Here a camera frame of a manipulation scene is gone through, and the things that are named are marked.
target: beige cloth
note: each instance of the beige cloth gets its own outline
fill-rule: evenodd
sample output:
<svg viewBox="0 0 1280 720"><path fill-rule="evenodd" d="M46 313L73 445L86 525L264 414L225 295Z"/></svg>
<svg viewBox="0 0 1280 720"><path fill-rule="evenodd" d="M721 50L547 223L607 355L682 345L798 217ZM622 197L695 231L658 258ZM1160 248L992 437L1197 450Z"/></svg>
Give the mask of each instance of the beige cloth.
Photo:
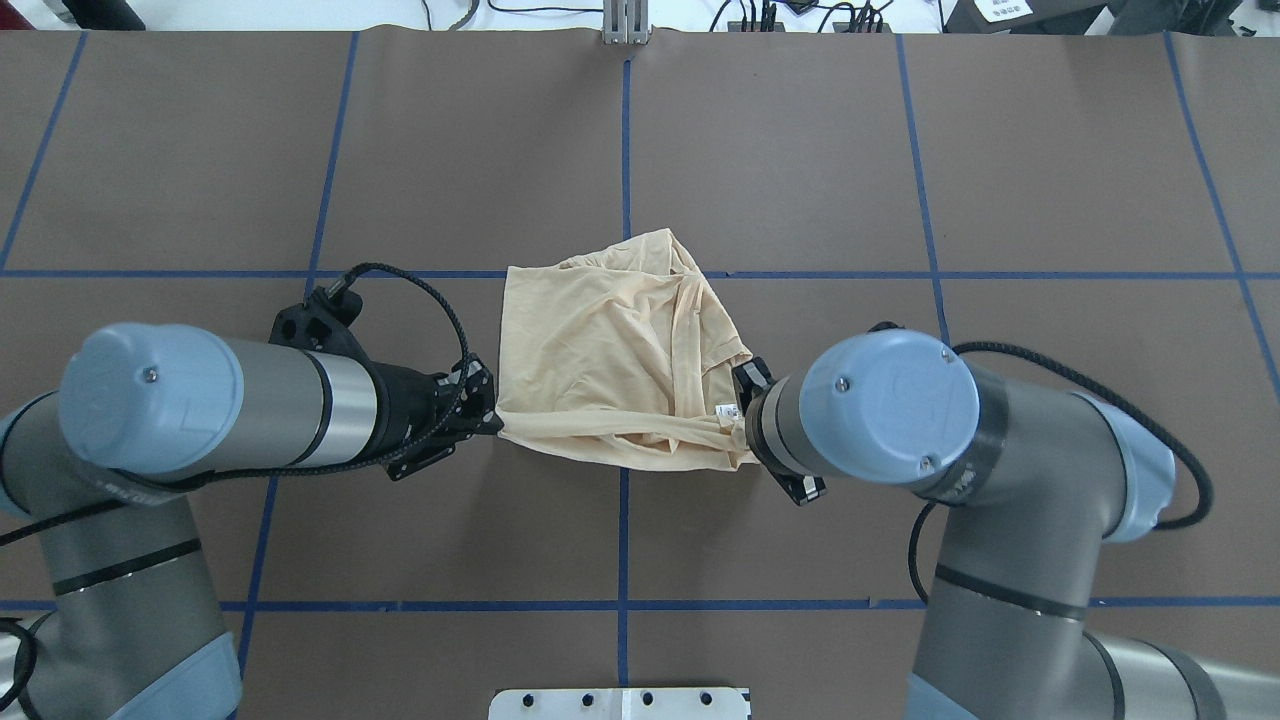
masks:
<svg viewBox="0 0 1280 720"><path fill-rule="evenodd" d="M636 470L754 462L731 369L751 359L671 231L552 268L509 268L500 437Z"/></svg>

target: wire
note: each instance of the wire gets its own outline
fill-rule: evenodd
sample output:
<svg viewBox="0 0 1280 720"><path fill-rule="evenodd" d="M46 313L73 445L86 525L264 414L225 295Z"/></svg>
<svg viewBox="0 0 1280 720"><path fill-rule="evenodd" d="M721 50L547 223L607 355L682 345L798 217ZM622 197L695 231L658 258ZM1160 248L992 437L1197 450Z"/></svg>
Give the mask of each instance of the wire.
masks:
<svg viewBox="0 0 1280 720"><path fill-rule="evenodd" d="M0 696L0 712L18 701L22 692L27 689L27 683L36 673L36 635L23 628L13 618L0 619L0 633L18 638L18 653L14 656L13 687Z"/></svg>
<svg viewBox="0 0 1280 720"><path fill-rule="evenodd" d="M858 8L854 8L852 3L836 3L835 5L827 8L827 14L822 17L822 22L818 23L818 32L822 32L827 27L827 20L831 19L831 14L841 8L849 8L849 24L854 24L854 15L858 13Z"/></svg>
<svg viewBox="0 0 1280 720"><path fill-rule="evenodd" d="M387 265L387 264L383 264L383 263L361 263L361 264L356 265L355 268L352 268L352 269L347 270L346 273L343 273L342 277L338 279L338 282L334 283L330 287L330 292L333 292L334 290L346 290L346 288L351 287L352 284L355 284L356 279L358 279L361 275L369 274L369 273L375 272L375 270L383 272L383 273L387 273L387 274L390 274L390 275L396 275L398 278L402 278L404 281L408 281L408 282L413 283L420 290L422 290L424 292L426 292L428 295L430 295L431 299L435 300L436 304L439 304L440 309L444 310L445 316L448 316L449 324L453 325L453 332L458 337L458 348L461 350L461 355L462 355L462 359L458 361L458 366L461 368L462 377L465 377L467 365L471 364L471 360L475 359L475 355L471 354L471 347L470 347L470 345L467 342L467 333L466 333L466 331L462 329L462 320L458 319L458 315L457 315L457 313L454 313L453 306L449 305L449 301L445 300L444 296L440 295L440 292L438 290L435 290L434 287L431 287L426 282L419 279L417 277L415 277L411 273L407 273L407 272L404 272L404 270L402 270L399 268L394 268L392 265ZM187 479L183 479L183 480L178 480L178 482L174 482L174 483L165 483L163 487L165 489L172 491L172 492L184 493L184 492L191 492L191 491L202 488L202 487L205 487L205 486L207 486L210 483L216 483L216 482L223 482L223 480L230 480L230 479L237 479L237 478L260 478L260 477L269 477L269 475L275 475L275 477L279 477L279 478L316 477L316 475L329 475L329 474L333 474L333 473L347 473L347 471L351 471L351 470L358 470L361 468L369 468L371 465L387 465L387 464L394 462L394 461L397 461L397 460L399 460L402 457L412 455L420 447L422 447L424 445L426 445L431 439L431 436L434 436L435 433L438 433L442 429L444 429L444 425L449 423L451 416L462 405L462 393L463 393L465 386L466 386L466 383L463 383L461 380L461 377L460 377L458 386L453 389L452 397L449 398L448 407L444 410L444 413L440 414L439 419L436 420L436 423L434 425L431 425L426 430L420 430L417 434L406 438L404 442L402 442L399 446L397 446L397 447L394 447L392 450L388 450L387 452L383 452L381 455L378 455L375 457L367 457L365 460L352 460L349 462L340 462L340 464L337 464L337 465L321 465L321 466L316 466L316 468L257 468L257 469L247 469L247 470L210 471L210 473L201 473L198 475L193 475L191 478L187 478ZM148 480L145 480L142 478L137 478L132 473L128 473L128 471L124 471L124 470L115 470L115 471L119 473L120 475L128 478L128 479L132 479L132 480L136 480L136 482L142 482L145 484L154 484L154 483L150 483ZM63 512L60 515L55 515L52 518L47 518L47 519L41 520L38 523L32 523L29 525L26 525L23 528L13 530L12 533L6 533L4 536L0 536L0 547L4 547L6 544L14 543L14 542L18 542L18 541L20 541L23 538L31 537L31 536L33 536L36 533L41 533L41 532L47 530L50 528L56 528L58 525L72 523L74 520L82 520L84 518L91 518L93 515L108 512L108 511L115 510L118 507L124 507L124 503L120 502L120 501L118 501L118 500L108 500L108 501L99 502L99 503L95 503L95 505L88 505L88 506L84 506L84 507L79 507L79 509L72 510L69 512Z"/></svg>
<svg viewBox="0 0 1280 720"><path fill-rule="evenodd" d="M1166 430L1164 425L1155 421L1143 413L1133 402L1129 402L1120 396L1116 391L1108 388L1107 386L1100 383L1098 380L1074 370L1052 357L1041 355L1034 350L1028 350L1016 345L1010 345L1007 342L966 342L964 345L957 345L951 350L956 355L964 355L966 352L996 352L1000 355L1009 355L1011 357L1018 357L1019 360L1025 360L1033 365L1039 365L1046 370L1065 378L1066 380L1076 384L1093 395L1098 396L1103 401L1115 405L1121 413L1129 415L1139 425L1142 425L1148 433L1156 437L1161 443L1165 445L1172 454L1187 466L1192 474L1192 479L1196 482L1196 491L1198 498L1196 501L1196 509L1181 518L1175 518L1172 520L1161 520L1156 523L1157 530L1176 530L1179 528L1189 528L1204 518L1208 516L1210 510L1213 509L1213 480L1210 479L1208 471L1204 465L1201 464L1199 459L1196 457L1192 451L1181 443L1172 433Z"/></svg>
<svg viewBox="0 0 1280 720"><path fill-rule="evenodd" d="M707 32L716 32L716 26L719 23L719 17L724 14L724 9L728 8L728 4L732 1L733 0L724 0L724 3L721 4L721 9L716 10L716 17L712 18L712 27L707 28ZM742 23L746 24L746 12L744 10L742 13L744 13Z"/></svg>
<svg viewBox="0 0 1280 720"><path fill-rule="evenodd" d="M476 17L476 13L479 10L480 10L480 0L471 0L471 6L467 8L466 14L458 18L458 22L451 24L449 31L462 29L467 23L471 22L471 18Z"/></svg>
<svg viewBox="0 0 1280 720"><path fill-rule="evenodd" d="M493 0L486 0L489 8L499 13L547 13L547 12L561 12L561 13L603 13L604 8L563 8L561 5L544 5L541 8L499 8L493 4Z"/></svg>
<svg viewBox="0 0 1280 720"><path fill-rule="evenodd" d="M916 555L920 547L920 530L924 529L924 521L929 519L929 512L933 512L933 509L937 506L938 503L932 500L924 503L920 514L915 516L915 524L911 525L911 539L906 542L906 571L911 575L911 587L915 588L916 597L924 605L929 603L929 593L924 592L924 583L920 582L920 568L916 562Z"/></svg>

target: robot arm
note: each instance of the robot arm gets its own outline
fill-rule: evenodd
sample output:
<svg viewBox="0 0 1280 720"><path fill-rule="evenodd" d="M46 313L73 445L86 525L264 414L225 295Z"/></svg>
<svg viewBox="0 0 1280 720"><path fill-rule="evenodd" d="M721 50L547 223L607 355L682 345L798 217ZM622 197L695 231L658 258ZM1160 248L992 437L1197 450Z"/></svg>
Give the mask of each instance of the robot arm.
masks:
<svg viewBox="0 0 1280 720"><path fill-rule="evenodd" d="M0 421L0 507L35 521L110 509L41 534L58 610L23 623L38 661L0 719L225 717L239 666L183 492L372 464L399 479L500 429L461 332L452 373L374 363L347 331L349 282L280 313L270 345L104 328L60 392ZM0 678L32 650L0 643Z"/></svg>
<svg viewBox="0 0 1280 720"><path fill-rule="evenodd" d="M952 507L908 717L1280 717L1280 679L1084 632L1102 543L1172 497L1170 450L1116 407L904 329L776 383L759 360L735 377L751 448L797 503L835 475Z"/></svg>

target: metal bracket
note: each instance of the metal bracket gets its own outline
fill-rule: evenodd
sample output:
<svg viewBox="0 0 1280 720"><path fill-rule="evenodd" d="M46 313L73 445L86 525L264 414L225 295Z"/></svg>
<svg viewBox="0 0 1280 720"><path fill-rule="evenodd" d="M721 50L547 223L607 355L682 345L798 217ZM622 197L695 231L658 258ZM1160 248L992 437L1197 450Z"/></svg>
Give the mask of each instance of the metal bracket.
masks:
<svg viewBox="0 0 1280 720"><path fill-rule="evenodd" d="M744 688L581 688L502 691L489 720L750 720Z"/></svg>
<svg viewBox="0 0 1280 720"><path fill-rule="evenodd" d="M649 42L649 0L604 0L604 44Z"/></svg>

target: blue tape line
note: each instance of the blue tape line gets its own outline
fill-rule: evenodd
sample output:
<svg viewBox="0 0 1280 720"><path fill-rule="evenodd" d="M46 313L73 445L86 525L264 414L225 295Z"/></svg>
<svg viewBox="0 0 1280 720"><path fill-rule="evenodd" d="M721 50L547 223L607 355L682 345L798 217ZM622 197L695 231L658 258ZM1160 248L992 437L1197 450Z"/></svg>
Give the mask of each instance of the blue tape line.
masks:
<svg viewBox="0 0 1280 720"><path fill-rule="evenodd" d="M622 240L631 237L631 60L622 61Z"/></svg>
<svg viewBox="0 0 1280 720"><path fill-rule="evenodd" d="M18 238L18 227L22 225L22 215L27 211L27 201L31 200L31 191L36 187L36 176L40 174L40 165L45 161L45 151L49 150L49 141L54 138L54 128L58 127L58 118L63 114L63 105L67 104L67 95L72 88L72 79L76 69L79 68L79 58L84 53L84 42L88 41L88 32L81 31L79 40L76 41L76 51L72 53L72 61L67 65L67 76L63 77L63 87L58 91L58 100L54 102L54 111L49 114L49 124L45 126L45 135L40 138L40 147L36 149L36 159L31 163L31 172L27 173L27 182L22 186L22 195L18 196L18 208L13 211L13 222L9 223L9 233L5 234L4 247L0 247L0 269L9 261L9 252Z"/></svg>
<svg viewBox="0 0 1280 720"><path fill-rule="evenodd" d="M1096 597L1089 607L1280 607L1276 596Z"/></svg>
<svg viewBox="0 0 1280 720"><path fill-rule="evenodd" d="M616 612L612 600L262 601L259 612Z"/></svg>
<svg viewBox="0 0 1280 720"><path fill-rule="evenodd" d="M324 191L320 193L320 215L316 218L315 242L311 243L311 263L307 265L307 284L305 293L311 295L315 287L316 268L320 266L320 247L324 245L324 228L329 220L329 199L333 196L333 176L338 172L338 151L342 149L342 127L347 120L347 99L351 96L351 76L356 69L356 50L360 47L360 31L351 33L351 47L347 50L347 70L342 78L342 95L338 97L338 119L333 123L333 143L329 146L329 167L324 176Z"/></svg>
<svg viewBox="0 0 1280 720"><path fill-rule="evenodd" d="M316 270L315 278L337 278L344 270ZM424 279L506 279L507 270L411 270ZM1153 270L703 270L709 279L728 281L1236 281L1233 272ZM1280 281L1280 272L1243 273L1249 281ZM0 278L38 279L306 279L308 270L0 270ZM374 270L361 279L393 279Z"/></svg>
<svg viewBox="0 0 1280 720"><path fill-rule="evenodd" d="M223 602L224 612L248 612L250 603ZM630 612L783 612L851 610L924 610L914 598L877 600L628 600ZM461 601L260 601L255 612L616 612L613 600L461 600ZM1096 597L1089 607L1280 607L1280 596L1140 596ZM51 600L0 600L0 612L47 612Z"/></svg>
<svg viewBox="0 0 1280 720"><path fill-rule="evenodd" d="M351 47L347 50L347 68L342 78L342 95L338 99L338 118L333 124L333 145L329 150L329 167L325 170L324 191L320 195L320 213L316 218L316 234L311 246L311 260L307 266L307 282L303 296L311 295L316 282L316 268L320 264L320 250L324 245L325 220L329 215L329 197L333 193L333 177L338 169L338 150L342 147L342 127L347 115L347 99L351 95L351 78L356 67L356 50L360 47L360 31L351 33ZM280 480L271 478L266 483L266 498L262 502L262 523L257 532L257 550L253 553L253 573L250 575L248 598L244 601L244 621L241 626L239 665L241 676L248 666L248 650L253 639L253 620L257 616L257 598L262 585L262 568L266 564L268 541L271 537L271 518L275 514L275 495Z"/></svg>
<svg viewBox="0 0 1280 720"><path fill-rule="evenodd" d="M271 537L271 515L275 512L275 492L279 480L271 478L266 483L266 498L262 501L262 521L257 529L257 548L253 551L253 571L248 580L248 597L244 600L244 621L241 625L241 646L237 657L241 664L241 678L248 666L248 646L253 637L253 619L257 615L257 594L262 587L262 566L266 564L266 546Z"/></svg>
<svg viewBox="0 0 1280 720"><path fill-rule="evenodd" d="M0 612L52 612L56 609L51 600L0 600Z"/></svg>
<svg viewBox="0 0 1280 720"><path fill-rule="evenodd" d="M1165 54L1169 55L1169 69L1174 73L1174 87L1178 90L1178 104L1181 106L1183 119L1187 122L1187 135L1190 137L1192 149L1196 151L1196 161L1199 163L1201 176L1204 177L1204 188L1208 191L1210 201L1213 204L1213 215L1217 217L1217 227L1222 231L1222 242L1226 245L1226 252L1231 258L1231 266L1235 269L1236 281L1240 283L1244 307L1249 313L1249 322L1253 323L1253 334L1258 338L1262 360L1266 363L1267 374L1271 377L1271 389L1275 392L1276 401L1280 402L1280 372L1276 369L1275 356L1271 354L1267 334L1262 329L1262 319L1258 315L1257 306L1253 304L1253 292L1249 291L1244 265L1240 263L1240 252L1235 246L1235 238L1231 237L1231 228L1226 222L1226 213L1222 210L1222 200L1217 195L1213 173L1208 169L1208 160L1204 158L1204 149L1201 146L1199 133L1196 131L1192 108L1187 101L1187 90L1183 87L1183 73L1178 67L1178 54L1174 51L1174 36L1169 31L1165 31Z"/></svg>
<svg viewBox="0 0 1280 720"><path fill-rule="evenodd" d="M618 469L618 687L631 682L627 670L628 596L631 592L631 470Z"/></svg>
<svg viewBox="0 0 1280 720"><path fill-rule="evenodd" d="M920 160L920 136L915 127L915 108L911 104L911 79L906 72L906 45L901 35L895 35L897 42L897 72L902 78L902 104L906 108L906 132L911 138L911 161L915 163L915 191L920 197L920 222L924 225L924 247L929 254L929 273L933 279L933 305L938 313L938 331L942 342L951 345L951 328L947 327L946 302L942 299L942 278L938 275L938 252L933 245L933 219L929 214L929 193L924 188L924 163Z"/></svg>

